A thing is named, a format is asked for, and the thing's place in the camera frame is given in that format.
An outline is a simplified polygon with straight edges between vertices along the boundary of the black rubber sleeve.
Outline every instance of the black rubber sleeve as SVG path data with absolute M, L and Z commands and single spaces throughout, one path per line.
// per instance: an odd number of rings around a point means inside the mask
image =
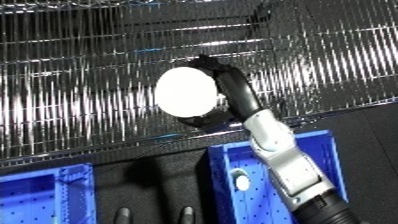
M 308 201 L 293 212 L 299 224 L 361 224 L 347 203 L 329 191 Z

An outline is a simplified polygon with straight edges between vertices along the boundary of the wire grid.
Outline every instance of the wire grid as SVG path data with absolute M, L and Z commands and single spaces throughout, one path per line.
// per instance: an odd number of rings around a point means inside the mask
M 393 0 L 3 0 L 0 159 L 197 135 L 156 107 L 154 87 L 198 54 L 242 69 L 284 118 L 393 102 L 396 8 Z

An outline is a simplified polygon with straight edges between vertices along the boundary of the dark floor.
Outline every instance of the dark floor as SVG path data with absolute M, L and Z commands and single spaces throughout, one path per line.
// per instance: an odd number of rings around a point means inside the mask
M 398 105 L 385 105 L 321 120 L 297 130 L 332 130 L 350 204 L 372 224 L 397 223 Z M 217 223 L 204 149 L 95 168 L 99 223 L 112 223 L 129 207 L 134 224 L 173 223 L 184 206 L 197 223 Z

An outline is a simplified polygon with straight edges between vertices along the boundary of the white ball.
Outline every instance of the white ball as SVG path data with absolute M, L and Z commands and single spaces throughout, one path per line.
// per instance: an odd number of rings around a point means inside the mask
M 250 188 L 250 180 L 247 176 L 241 175 L 235 179 L 235 187 L 240 191 L 247 191 Z
M 217 87 L 213 78 L 198 69 L 174 68 L 158 80 L 155 100 L 170 115 L 202 116 L 217 105 Z

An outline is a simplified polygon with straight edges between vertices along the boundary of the blue plastic bin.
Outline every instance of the blue plastic bin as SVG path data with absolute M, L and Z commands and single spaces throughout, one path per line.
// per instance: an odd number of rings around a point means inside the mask
M 95 224 L 89 164 L 0 177 L 0 224 Z
M 332 134 L 317 131 L 296 135 L 299 147 L 309 154 L 347 200 L 340 163 Z M 295 223 L 272 186 L 268 171 L 259 162 L 249 142 L 213 146 L 209 150 L 213 187 L 221 224 Z M 242 168 L 251 181 L 249 190 L 239 191 L 231 170 Z

